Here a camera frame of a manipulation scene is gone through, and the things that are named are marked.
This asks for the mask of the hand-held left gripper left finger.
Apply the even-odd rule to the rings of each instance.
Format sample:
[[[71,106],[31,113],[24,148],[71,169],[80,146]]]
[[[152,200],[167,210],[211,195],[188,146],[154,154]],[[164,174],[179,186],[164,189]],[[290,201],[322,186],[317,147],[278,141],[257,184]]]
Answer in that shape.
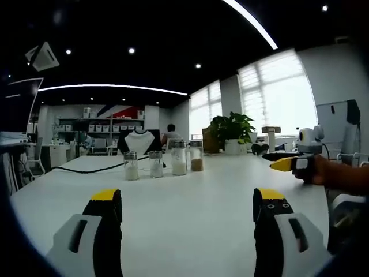
[[[121,225],[121,191],[102,190],[54,234],[47,259],[61,276],[122,276]]]

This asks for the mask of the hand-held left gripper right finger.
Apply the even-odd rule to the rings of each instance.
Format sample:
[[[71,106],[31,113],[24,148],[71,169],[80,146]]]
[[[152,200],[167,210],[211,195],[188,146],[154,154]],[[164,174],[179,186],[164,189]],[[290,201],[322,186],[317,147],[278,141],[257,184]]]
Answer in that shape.
[[[316,276],[332,259],[316,225],[275,190],[254,189],[253,221],[254,276]]]

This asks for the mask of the person's right hand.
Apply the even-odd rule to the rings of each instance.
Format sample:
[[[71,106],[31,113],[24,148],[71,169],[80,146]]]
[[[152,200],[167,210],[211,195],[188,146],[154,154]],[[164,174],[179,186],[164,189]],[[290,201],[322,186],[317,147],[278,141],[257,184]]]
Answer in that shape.
[[[303,180],[307,184],[325,185],[329,173],[330,162],[323,156],[317,154],[314,156],[312,168],[310,169],[295,169],[292,174]]]

